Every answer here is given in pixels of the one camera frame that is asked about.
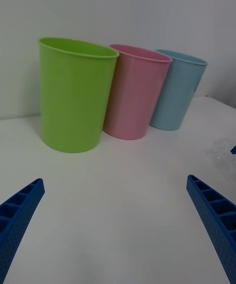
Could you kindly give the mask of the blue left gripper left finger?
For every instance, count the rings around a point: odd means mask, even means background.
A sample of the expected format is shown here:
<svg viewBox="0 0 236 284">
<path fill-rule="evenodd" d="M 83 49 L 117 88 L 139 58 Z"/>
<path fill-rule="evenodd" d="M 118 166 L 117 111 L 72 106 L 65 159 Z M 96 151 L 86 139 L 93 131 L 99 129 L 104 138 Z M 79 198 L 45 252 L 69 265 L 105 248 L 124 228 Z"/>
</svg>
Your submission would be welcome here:
<svg viewBox="0 0 236 284">
<path fill-rule="evenodd" d="M 44 193 L 43 180 L 38 178 L 0 205 L 1 284 Z"/>
</svg>

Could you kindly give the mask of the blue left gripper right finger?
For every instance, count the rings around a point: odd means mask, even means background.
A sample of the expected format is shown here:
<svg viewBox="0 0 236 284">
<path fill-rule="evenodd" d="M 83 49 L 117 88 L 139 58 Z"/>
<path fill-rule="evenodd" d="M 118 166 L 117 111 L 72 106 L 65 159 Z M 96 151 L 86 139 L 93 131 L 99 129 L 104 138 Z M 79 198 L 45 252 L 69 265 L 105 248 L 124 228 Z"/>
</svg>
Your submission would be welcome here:
<svg viewBox="0 0 236 284">
<path fill-rule="evenodd" d="M 236 205 L 189 175 L 186 189 L 231 284 L 236 283 Z"/>
</svg>

